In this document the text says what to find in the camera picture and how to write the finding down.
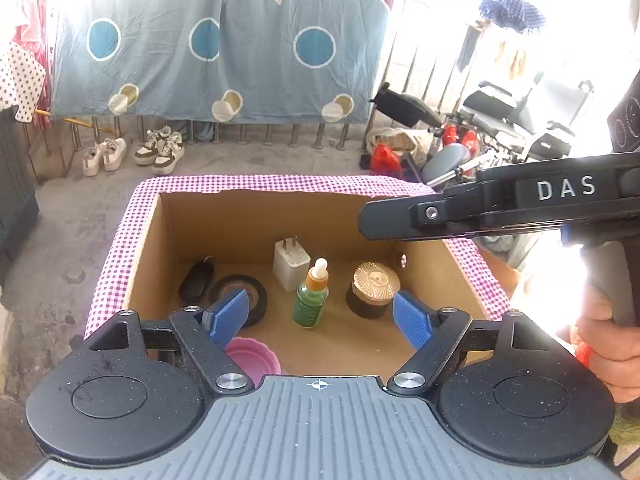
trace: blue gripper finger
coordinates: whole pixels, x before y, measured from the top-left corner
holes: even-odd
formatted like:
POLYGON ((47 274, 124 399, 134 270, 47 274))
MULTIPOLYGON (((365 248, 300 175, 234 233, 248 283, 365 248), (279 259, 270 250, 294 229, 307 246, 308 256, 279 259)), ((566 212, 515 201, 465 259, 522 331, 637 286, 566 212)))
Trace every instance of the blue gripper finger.
POLYGON ((394 321, 415 350, 419 350, 431 337, 431 309, 406 290, 394 295, 394 321))
POLYGON ((225 294, 202 314, 202 326, 220 348, 229 344, 249 317, 249 295, 244 288, 225 294))

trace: roll of electrical tape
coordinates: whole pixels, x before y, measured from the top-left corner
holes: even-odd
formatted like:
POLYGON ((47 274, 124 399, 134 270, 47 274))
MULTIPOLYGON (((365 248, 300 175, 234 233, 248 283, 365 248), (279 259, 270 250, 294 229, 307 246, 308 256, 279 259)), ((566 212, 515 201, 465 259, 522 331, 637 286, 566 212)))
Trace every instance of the roll of electrical tape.
POLYGON ((237 288, 244 288, 249 295, 249 317, 242 326, 242 328, 248 328, 258 323, 267 312, 267 291, 258 280, 246 274, 225 276, 211 287, 209 301, 215 303, 237 288))

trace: blue cloth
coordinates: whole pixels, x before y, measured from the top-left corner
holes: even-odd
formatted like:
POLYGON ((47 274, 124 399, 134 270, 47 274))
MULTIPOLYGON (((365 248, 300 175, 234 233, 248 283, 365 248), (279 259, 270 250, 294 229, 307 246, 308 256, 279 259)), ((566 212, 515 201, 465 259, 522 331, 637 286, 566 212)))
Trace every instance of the blue cloth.
POLYGON ((335 103, 365 123, 389 14, 383 0, 75 0, 52 113, 108 115, 139 92, 127 114, 214 121, 232 91, 231 123, 318 123, 335 103))
POLYGON ((482 0, 480 14, 498 27, 512 28, 519 34, 538 30, 546 23, 542 13, 525 0, 482 0))

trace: pink bottle cap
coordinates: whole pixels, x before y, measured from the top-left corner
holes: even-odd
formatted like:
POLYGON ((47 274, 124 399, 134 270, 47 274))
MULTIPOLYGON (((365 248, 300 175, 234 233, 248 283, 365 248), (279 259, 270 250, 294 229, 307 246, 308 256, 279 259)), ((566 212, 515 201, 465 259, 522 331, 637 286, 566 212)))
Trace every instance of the pink bottle cap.
POLYGON ((264 375, 281 375, 278 357, 271 349, 251 337, 235 337, 225 348, 228 355, 257 386, 264 375))

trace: red plastic bag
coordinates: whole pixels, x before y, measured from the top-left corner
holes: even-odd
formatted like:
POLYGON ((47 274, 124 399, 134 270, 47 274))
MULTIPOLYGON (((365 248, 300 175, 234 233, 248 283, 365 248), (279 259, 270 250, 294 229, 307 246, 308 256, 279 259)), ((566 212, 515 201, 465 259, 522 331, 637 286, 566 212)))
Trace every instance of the red plastic bag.
POLYGON ((386 144, 378 144, 371 157, 371 171, 378 175, 402 178, 400 160, 386 144))
POLYGON ((458 127, 455 124, 447 124, 442 133, 442 145, 449 146, 458 142, 458 127))
POLYGON ((474 158, 478 155, 480 151, 480 143, 478 142, 478 136, 476 136, 475 131, 467 130, 465 134, 460 139, 460 144, 466 146, 466 148, 471 153, 471 158, 474 158))

